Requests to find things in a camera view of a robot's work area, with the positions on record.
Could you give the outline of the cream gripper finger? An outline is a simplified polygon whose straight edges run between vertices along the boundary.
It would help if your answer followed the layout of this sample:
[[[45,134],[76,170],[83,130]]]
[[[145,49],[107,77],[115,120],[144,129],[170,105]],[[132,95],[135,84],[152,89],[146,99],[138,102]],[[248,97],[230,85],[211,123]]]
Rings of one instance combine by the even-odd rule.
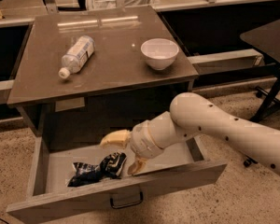
[[[100,142],[101,147],[117,146],[125,149],[131,139],[131,132],[128,130],[119,130],[107,134]]]
[[[133,164],[128,168],[128,174],[129,175],[136,175],[139,172],[141,172],[147,163],[147,159],[139,157],[138,155],[136,155],[134,157],[134,162]]]

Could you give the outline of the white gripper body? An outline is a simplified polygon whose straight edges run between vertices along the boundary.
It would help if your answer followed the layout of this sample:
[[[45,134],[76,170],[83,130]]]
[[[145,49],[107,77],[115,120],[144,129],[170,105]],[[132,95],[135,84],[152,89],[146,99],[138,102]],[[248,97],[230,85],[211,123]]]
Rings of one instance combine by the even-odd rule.
[[[131,131],[130,149],[141,159],[154,159],[163,152],[154,143],[149,133],[148,124],[149,121],[146,120],[134,126]]]

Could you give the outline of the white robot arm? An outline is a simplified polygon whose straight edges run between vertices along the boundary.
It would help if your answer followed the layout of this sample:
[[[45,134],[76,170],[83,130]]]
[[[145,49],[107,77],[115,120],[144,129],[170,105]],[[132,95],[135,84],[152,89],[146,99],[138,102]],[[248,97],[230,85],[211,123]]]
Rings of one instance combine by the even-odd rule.
[[[129,173],[135,175],[162,152],[177,143],[205,134],[227,142],[252,160],[280,175],[280,131],[239,119],[193,92],[177,95],[170,108],[152,120],[146,120],[132,130],[107,134],[101,147],[116,145],[130,148],[134,163]]]

